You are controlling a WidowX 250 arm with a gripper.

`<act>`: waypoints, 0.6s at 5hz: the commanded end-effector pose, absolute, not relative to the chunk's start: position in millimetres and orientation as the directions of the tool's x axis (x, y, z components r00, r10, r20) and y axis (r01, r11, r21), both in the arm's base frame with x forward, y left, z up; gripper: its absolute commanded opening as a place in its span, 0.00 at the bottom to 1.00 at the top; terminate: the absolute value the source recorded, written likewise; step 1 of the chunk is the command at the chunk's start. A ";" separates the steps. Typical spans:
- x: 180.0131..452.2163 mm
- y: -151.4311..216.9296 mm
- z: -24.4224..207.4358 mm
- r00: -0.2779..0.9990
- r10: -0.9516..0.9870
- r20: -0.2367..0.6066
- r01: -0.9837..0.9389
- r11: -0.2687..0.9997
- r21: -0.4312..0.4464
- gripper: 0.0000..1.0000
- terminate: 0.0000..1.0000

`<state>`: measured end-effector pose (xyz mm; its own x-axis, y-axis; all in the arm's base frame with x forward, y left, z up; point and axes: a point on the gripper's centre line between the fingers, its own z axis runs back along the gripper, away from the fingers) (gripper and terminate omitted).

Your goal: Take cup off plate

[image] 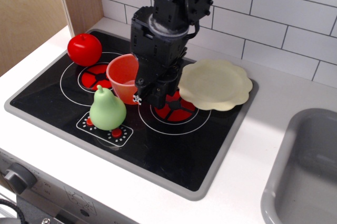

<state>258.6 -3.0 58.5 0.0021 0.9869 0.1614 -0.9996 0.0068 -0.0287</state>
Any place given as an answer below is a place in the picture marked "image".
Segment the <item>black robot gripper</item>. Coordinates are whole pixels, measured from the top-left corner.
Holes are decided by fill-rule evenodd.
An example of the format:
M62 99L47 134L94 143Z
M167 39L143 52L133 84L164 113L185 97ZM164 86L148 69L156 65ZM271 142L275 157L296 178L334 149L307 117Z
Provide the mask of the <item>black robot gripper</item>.
M141 7L132 18L131 52L138 60L133 102L161 109L181 79L189 29L171 30L159 24L153 12L154 7Z

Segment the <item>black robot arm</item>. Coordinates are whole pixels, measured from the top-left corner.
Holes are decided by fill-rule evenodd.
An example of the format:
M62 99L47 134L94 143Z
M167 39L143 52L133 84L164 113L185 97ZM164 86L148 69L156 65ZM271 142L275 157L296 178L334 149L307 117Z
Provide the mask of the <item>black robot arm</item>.
M131 23L131 53L137 58L135 103L163 108L177 90L186 44L210 14L212 0L153 0L141 7Z

